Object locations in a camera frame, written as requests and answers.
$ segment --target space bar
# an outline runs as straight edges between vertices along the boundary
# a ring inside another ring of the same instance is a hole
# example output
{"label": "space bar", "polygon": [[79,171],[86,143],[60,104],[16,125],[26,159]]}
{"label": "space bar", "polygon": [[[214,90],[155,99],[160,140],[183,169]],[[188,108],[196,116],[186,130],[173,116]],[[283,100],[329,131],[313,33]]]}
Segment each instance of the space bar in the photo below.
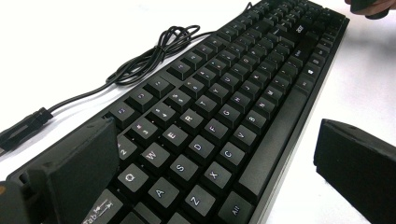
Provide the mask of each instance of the space bar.
{"label": "space bar", "polygon": [[273,124],[262,139],[235,188],[247,200],[257,204],[289,141],[306,102],[306,96],[292,89]]}

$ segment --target keyboard cable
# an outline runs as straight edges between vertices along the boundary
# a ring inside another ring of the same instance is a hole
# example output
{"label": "keyboard cable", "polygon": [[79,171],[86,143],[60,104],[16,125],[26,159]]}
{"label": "keyboard cable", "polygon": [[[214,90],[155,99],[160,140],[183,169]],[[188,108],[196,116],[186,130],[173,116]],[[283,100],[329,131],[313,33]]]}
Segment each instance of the keyboard cable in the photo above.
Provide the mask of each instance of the keyboard cable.
{"label": "keyboard cable", "polygon": [[[252,8],[253,5],[249,2],[244,9],[244,12]],[[50,109],[41,107],[35,113],[27,116],[14,126],[2,131],[0,133],[0,149],[10,151],[17,147],[22,142],[34,136],[37,131],[53,118],[52,113],[62,106],[68,105],[72,102],[82,98],[94,95],[100,91],[105,90],[112,84],[120,86],[128,86],[137,84],[142,78],[150,74],[164,59],[172,57],[182,50],[184,50],[193,40],[200,37],[211,35],[214,32],[206,32],[200,35],[195,35],[200,30],[199,25],[192,25],[186,28],[181,26],[172,26],[168,30],[163,31],[160,35],[157,45],[141,54],[140,56],[124,63],[106,79],[105,85],[96,90],[83,93],[81,95],[72,97]]]}

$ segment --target black keyboard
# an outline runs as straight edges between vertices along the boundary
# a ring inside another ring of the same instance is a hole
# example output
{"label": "black keyboard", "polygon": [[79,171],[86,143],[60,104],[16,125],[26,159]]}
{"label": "black keyboard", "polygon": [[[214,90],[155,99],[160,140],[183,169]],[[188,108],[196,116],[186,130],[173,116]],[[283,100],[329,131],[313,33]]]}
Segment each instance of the black keyboard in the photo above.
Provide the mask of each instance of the black keyboard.
{"label": "black keyboard", "polygon": [[82,223],[260,221],[348,22],[263,0],[87,120],[116,121],[120,171]]}

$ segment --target white desk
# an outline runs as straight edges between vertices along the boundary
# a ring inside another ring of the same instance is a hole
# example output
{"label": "white desk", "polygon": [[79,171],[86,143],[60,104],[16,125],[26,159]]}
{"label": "white desk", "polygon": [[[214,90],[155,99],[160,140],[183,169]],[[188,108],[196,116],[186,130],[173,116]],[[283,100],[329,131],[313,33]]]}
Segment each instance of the white desk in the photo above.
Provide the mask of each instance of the white desk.
{"label": "white desk", "polygon": [[[396,12],[368,21],[343,0],[315,1],[351,22],[267,223],[364,223],[364,218],[315,172],[321,119],[355,125],[396,146]],[[0,131],[41,106],[101,86],[119,65],[152,48],[171,25],[217,30],[247,2],[2,1],[0,3]],[[126,89],[112,88],[72,104],[38,135],[0,157],[0,180],[110,104]]]}

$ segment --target cable plug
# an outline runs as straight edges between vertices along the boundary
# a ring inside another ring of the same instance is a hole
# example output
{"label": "cable plug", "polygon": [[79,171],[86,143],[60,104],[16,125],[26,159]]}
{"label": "cable plug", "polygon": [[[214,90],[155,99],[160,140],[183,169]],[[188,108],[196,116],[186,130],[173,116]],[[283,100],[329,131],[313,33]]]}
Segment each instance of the cable plug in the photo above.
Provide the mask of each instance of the cable plug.
{"label": "cable plug", "polygon": [[0,133],[0,148],[5,151],[10,151],[24,142],[29,135],[35,133],[52,118],[53,116],[51,113],[46,108],[42,107],[14,126],[2,131]]}

